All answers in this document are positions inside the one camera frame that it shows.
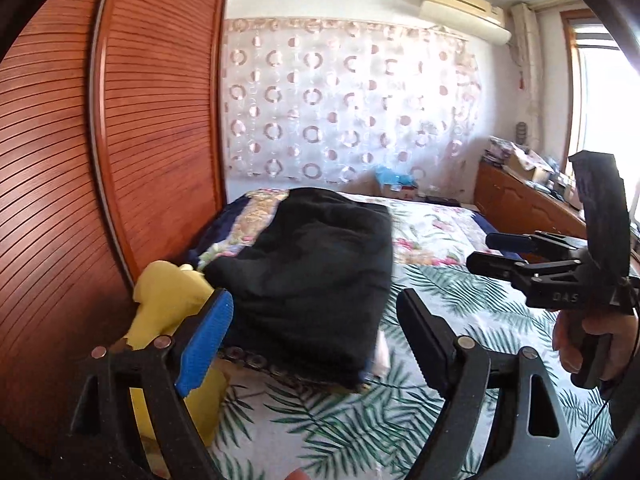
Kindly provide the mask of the person's right hand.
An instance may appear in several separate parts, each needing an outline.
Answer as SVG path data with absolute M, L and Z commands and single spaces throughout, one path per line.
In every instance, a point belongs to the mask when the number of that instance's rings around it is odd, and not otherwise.
M 602 380 L 616 378 L 627 366 L 632 354 L 637 350 L 636 335 L 638 320 L 634 315 L 610 311 L 591 311 L 582 319 L 582 329 L 590 335 L 612 336 L 611 347 L 605 361 Z M 579 348 L 570 341 L 570 312 L 561 311 L 553 330 L 553 349 L 559 352 L 564 370 L 578 373 L 582 367 Z

